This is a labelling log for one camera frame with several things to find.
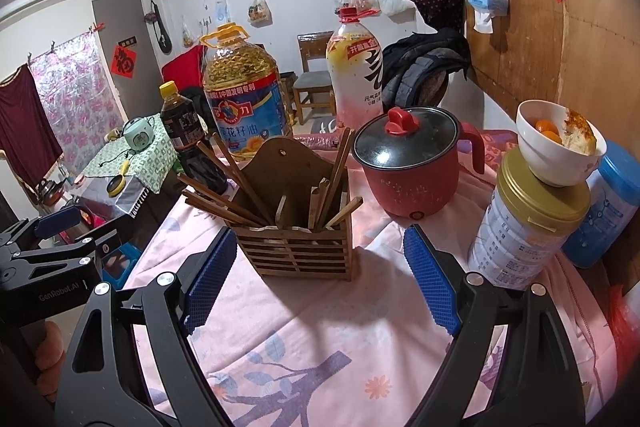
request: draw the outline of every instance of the chair backrest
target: chair backrest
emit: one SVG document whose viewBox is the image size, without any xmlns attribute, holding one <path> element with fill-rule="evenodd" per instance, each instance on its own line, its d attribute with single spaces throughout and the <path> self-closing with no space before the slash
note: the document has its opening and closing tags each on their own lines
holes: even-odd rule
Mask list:
<svg viewBox="0 0 640 427">
<path fill-rule="evenodd" d="M 326 46 L 334 32 L 305 33 L 298 36 L 298 47 L 302 59 L 302 71 L 309 71 L 309 59 L 326 57 Z"/>
</svg>

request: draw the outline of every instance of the silver screw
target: silver screw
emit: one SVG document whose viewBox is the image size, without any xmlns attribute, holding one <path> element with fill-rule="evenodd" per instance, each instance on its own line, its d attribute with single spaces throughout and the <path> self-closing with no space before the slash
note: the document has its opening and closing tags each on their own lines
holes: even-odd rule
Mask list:
<svg viewBox="0 0 640 427">
<path fill-rule="evenodd" d="M 160 286 L 169 286 L 175 280 L 174 274 L 171 272 L 161 273 L 156 279 Z"/>
<path fill-rule="evenodd" d="M 546 293 L 546 288 L 540 283 L 535 283 L 531 285 L 531 291 L 538 297 L 542 297 Z"/>
<path fill-rule="evenodd" d="M 111 286 L 109 286 L 108 282 L 101 282 L 94 288 L 94 292 L 97 295 L 104 295 L 110 290 Z"/>
<path fill-rule="evenodd" d="M 466 274 L 466 282 L 468 282 L 471 286 L 482 286 L 484 283 L 484 277 L 482 277 L 477 272 L 471 272 Z"/>
</svg>

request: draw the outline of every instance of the gray door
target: gray door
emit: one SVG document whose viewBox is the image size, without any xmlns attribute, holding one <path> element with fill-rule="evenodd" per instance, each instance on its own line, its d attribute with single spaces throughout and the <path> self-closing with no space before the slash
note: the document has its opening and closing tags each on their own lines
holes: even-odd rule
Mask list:
<svg viewBox="0 0 640 427">
<path fill-rule="evenodd" d="M 133 78 L 111 72 L 127 117 L 148 117 L 159 113 L 162 108 L 159 91 L 162 75 L 149 39 L 142 2 L 94 0 L 93 3 L 96 22 L 105 23 L 104 29 L 100 30 L 100 42 L 110 67 L 118 43 L 130 37 L 137 40 L 137 44 L 129 47 L 136 52 Z"/>
</svg>

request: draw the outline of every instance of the blue canister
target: blue canister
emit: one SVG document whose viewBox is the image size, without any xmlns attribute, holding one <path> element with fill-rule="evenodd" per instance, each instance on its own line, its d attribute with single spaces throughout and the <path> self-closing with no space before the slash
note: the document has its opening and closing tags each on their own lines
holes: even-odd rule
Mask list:
<svg viewBox="0 0 640 427">
<path fill-rule="evenodd" d="M 562 251 L 581 268 L 593 266 L 618 238 L 640 206 L 640 163 L 607 140 L 607 154 L 589 176 L 591 208 Z"/>
</svg>

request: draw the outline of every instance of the soy sauce bottle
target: soy sauce bottle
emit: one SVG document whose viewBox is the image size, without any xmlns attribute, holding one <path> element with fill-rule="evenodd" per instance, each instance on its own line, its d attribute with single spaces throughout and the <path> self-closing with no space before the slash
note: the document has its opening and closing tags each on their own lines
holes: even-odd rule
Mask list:
<svg viewBox="0 0 640 427">
<path fill-rule="evenodd" d="M 217 194 L 226 191 L 226 177 L 197 146 L 204 140 L 204 130 L 193 105 L 193 101 L 178 93 L 174 81 L 160 86 L 164 99 L 160 119 L 169 135 L 178 160 L 189 177 L 206 185 Z"/>
</svg>

